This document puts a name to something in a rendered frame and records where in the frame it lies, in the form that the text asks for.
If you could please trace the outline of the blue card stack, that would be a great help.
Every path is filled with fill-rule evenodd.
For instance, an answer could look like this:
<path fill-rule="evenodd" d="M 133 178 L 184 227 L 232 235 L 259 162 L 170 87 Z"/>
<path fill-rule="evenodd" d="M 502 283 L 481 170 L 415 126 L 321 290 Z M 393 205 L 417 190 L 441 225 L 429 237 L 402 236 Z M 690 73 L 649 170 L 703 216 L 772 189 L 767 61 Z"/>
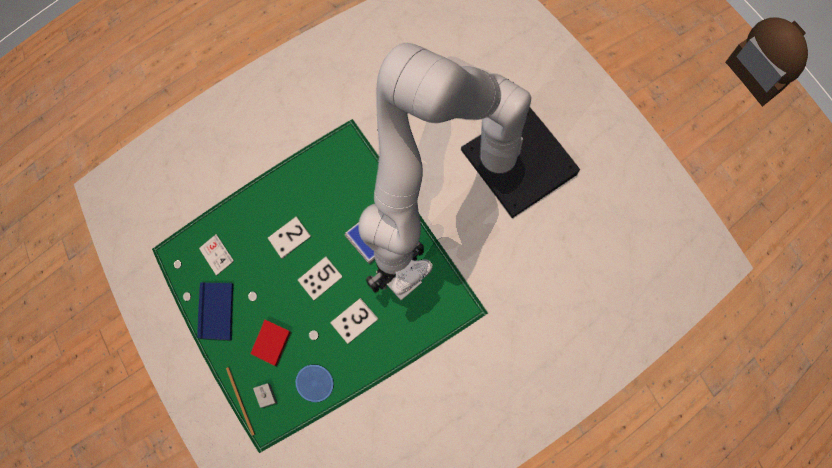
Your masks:
<path fill-rule="evenodd" d="M 359 223 L 359 222 L 358 222 Z M 356 245 L 356 247 L 361 251 L 361 253 L 365 256 L 368 261 L 371 261 L 374 258 L 374 251 L 370 249 L 360 238 L 359 231 L 358 231 L 358 223 L 349 229 L 346 234 L 351 239 L 351 241 Z"/>

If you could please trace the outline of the red flat box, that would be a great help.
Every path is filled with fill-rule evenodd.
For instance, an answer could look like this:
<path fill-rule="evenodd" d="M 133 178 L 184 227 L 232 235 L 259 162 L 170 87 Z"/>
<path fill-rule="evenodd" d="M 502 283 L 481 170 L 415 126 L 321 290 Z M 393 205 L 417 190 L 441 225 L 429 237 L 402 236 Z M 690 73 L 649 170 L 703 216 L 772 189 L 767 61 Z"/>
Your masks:
<path fill-rule="evenodd" d="M 290 331 L 264 320 L 251 354 L 277 366 L 290 334 Z"/>

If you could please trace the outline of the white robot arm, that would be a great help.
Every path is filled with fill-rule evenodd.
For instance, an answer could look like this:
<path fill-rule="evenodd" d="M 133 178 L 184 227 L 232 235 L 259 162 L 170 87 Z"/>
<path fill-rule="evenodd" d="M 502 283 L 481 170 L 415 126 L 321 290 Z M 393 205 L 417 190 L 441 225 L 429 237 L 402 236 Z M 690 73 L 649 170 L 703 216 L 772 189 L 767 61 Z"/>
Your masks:
<path fill-rule="evenodd" d="M 430 123 L 482 119 L 482 164 L 491 172 L 505 173 L 520 155 L 531 95 L 501 75 L 460 66 L 421 46 L 401 43 L 380 67 L 376 102 L 375 204 L 361 214 L 359 234 L 375 251 L 378 267 L 396 274 L 392 289 L 402 295 L 433 268 L 427 259 L 412 260 L 421 234 L 417 201 L 423 167 L 408 113 Z"/>

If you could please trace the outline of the blue round coaster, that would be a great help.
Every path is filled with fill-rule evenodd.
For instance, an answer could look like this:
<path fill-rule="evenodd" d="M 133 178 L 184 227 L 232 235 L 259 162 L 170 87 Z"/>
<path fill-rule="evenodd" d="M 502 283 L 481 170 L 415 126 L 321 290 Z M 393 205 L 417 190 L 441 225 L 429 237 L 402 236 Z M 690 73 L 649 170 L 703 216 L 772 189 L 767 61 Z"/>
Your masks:
<path fill-rule="evenodd" d="M 333 378 L 329 371 L 319 365 L 303 367 L 296 376 L 298 393 L 307 401 L 321 402 L 333 391 Z"/>

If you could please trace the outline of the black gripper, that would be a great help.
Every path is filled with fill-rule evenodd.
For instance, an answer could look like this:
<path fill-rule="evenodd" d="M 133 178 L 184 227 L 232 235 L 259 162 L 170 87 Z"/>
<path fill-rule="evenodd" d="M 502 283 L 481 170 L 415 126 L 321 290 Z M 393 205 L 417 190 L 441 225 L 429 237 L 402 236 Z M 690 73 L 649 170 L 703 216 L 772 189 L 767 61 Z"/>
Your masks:
<path fill-rule="evenodd" d="M 415 261 L 416 261 L 416 260 L 417 260 L 417 256 L 418 256 L 418 255 L 419 255 L 419 256 L 421 256 L 423 253 L 424 253 L 424 246 L 423 246 L 423 245 L 421 244 L 421 242 L 419 241 L 419 242 L 418 242 L 418 244 L 417 244 L 417 246 L 416 246 L 416 247 L 415 247 L 415 249 L 413 250 L 413 259 L 412 259 L 412 260 L 415 260 Z M 378 265 L 377 265 L 377 267 L 378 267 Z M 388 278 L 387 278 L 387 276 L 388 276 Z M 391 277 L 392 277 L 392 278 L 391 278 Z M 380 288 L 380 287 L 381 287 L 382 289 L 387 289 L 387 285 L 386 285 L 386 284 L 390 283 L 390 282 L 392 281 L 392 279 L 393 279 L 393 278 L 395 278 L 395 277 L 396 277 L 396 274 L 388 274 L 388 273 L 386 273 L 386 272 L 382 271 L 382 270 L 378 267 L 378 270 L 377 270 L 377 275 L 375 275 L 374 277 L 373 277 L 373 276 L 368 276 L 368 277 L 366 278 L 366 281 L 367 281 L 367 282 L 368 282 L 368 283 L 369 283 L 369 284 L 373 287 L 373 288 L 372 288 L 372 287 L 370 287 L 370 286 L 369 286 L 369 287 L 370 287 L 370 288 L 371 288 L 371 289 L 372 289 L 372 290 L 376 293 L 376 292 L 378 292 L 378 291 L 379 291 L 379 288 Z M 382 281 L 380 278 L 382 278 L 382 280 L 383 280 L 383 281 Z M 385 278 L 385 279 L 384 279 L 384 278 Z M 379 286 L 378 286 L 378 285 L 379 285 Z M 381 289 L 381 288 L 380 288 L 380 289 Z M 382 289 L 381 289 L 381 290 L 382 290 Z"/>

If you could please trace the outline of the blue rectangular card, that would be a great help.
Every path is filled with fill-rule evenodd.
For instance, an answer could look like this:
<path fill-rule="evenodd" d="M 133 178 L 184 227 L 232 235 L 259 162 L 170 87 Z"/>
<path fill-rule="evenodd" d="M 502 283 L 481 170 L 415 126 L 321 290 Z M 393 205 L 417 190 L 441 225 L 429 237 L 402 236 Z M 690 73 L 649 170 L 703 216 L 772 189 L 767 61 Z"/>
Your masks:
<path fill-rule="evenodd" d="M 391 281 L 390 283 L 388 283 L 388 284 L 387 284 L 387 285 L 388 285 L 388 287 L 389 287 L 392 291 L 393 291 L 393 289 L 392 289 L 392 285 L 393 285 L 394 280 L 395 280 L 395 278 L 393 278 L 393 279 L 392 279 L 392 281 Z M 405 297 L 406 297 L 409 293 L 411 293 L 411 292 L 412 292 L 412 291 L 413 291 L 416 287 L 418 287 L 421 283 L 422 283 L 422 282 L 420 281 L 418 284 L 416 284 L 413 288 L 411 288 L 411 289 L 410 289 L 409 291 L 407 291 L 405 294 L 400 295 L 400 296 L 396 295 L 396 296 L 397 296 L 400 300 L 404 299 L 404 298 L 405 298 Z"/>

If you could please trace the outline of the dark blue rectangular tile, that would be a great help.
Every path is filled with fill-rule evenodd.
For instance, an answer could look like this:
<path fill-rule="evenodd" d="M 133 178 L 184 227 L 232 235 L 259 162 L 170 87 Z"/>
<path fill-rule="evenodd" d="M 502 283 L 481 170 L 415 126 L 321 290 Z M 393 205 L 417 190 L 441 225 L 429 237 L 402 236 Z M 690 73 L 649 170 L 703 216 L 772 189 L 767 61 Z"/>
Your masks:
<path fill-rule="evenodd" d="M 200 283 L 199 339 L 232 340 L 233 283 Z"/>

